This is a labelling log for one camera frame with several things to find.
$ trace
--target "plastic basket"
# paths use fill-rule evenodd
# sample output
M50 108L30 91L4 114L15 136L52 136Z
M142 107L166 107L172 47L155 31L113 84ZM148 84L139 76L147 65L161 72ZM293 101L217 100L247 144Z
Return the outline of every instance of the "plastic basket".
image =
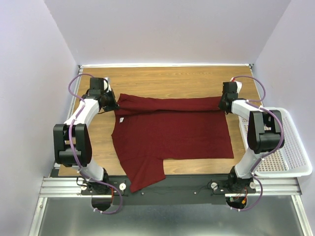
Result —
M277 150L264 159L255 174L261 177L273 178L310 175L312 165L289 112L283 108L266 109L277 109L281 112L285 142L282 149ZM248 148L248 121L241 117L239 119L244 146Z

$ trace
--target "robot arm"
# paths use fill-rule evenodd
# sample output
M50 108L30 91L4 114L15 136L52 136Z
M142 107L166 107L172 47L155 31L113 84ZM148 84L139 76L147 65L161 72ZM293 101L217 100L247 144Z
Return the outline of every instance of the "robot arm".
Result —
M80 171L93 179L107 181L106 171L92 157L88 126L100 109L108 112L118 109L119 106L116 103L114 91L108 83L108 78L90 78L90 88L82 98L84 102L80 101L79 107L73 115L64 124L56 124L53 129L55 160L58 164L79 169L69 144L69 127L75 120L72 136L75 138L75 151L82 165ZM83 106L85 106L84 109L77 116Z
M281 129L279 124L269 113L249 105L247 100L238 98L241 87L242 84L240 82L223 83L223 92L219 108L224 110L226 114L236 114L249 122L247 134L249 147L242 160L232 169L237 178L249 179L258 167L255 166L256 161L261 158L264 153L272 151L278 145ZM282 123L279 110L269 108L269 111Z

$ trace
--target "gray floor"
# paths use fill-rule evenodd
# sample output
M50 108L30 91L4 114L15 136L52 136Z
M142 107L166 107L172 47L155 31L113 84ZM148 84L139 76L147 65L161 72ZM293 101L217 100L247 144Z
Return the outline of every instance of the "gray floor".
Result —
M256 197L249 199L249 204ZM90 199L49 199L41 236L302 236L290 196L265 196L252 210L222 205L125 206L92 211Z

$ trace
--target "red shirt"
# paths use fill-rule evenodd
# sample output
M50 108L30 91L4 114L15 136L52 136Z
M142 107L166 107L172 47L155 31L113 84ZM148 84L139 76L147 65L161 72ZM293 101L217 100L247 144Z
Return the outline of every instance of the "red shirt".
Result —
M164 159L233 158L219 101L120 95L112 138L131 192L165 179Z

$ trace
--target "wooden surface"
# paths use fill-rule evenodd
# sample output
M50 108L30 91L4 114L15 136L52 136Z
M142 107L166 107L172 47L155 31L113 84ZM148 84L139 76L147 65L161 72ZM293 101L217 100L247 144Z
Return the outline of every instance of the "wooden surface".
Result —
M152 68L85 68L84 73L95 77L110 77L110 84L118 100L120 93L153 98L194 98L221 96L222 83L237 75L251 75L246 66L209 67L152 67ZM240 97L258 99L251 79L243 82ZM82 76L78 94L89 88L90 79ZM239 120L236 115L226 116L234 159L164 160L165 174L217 174L228 173L245 153ZM93 157L110 175L125 175L117 158L111 134L114 112L96 115L89 126ZM71 168L61 166L60 176L77 175Z

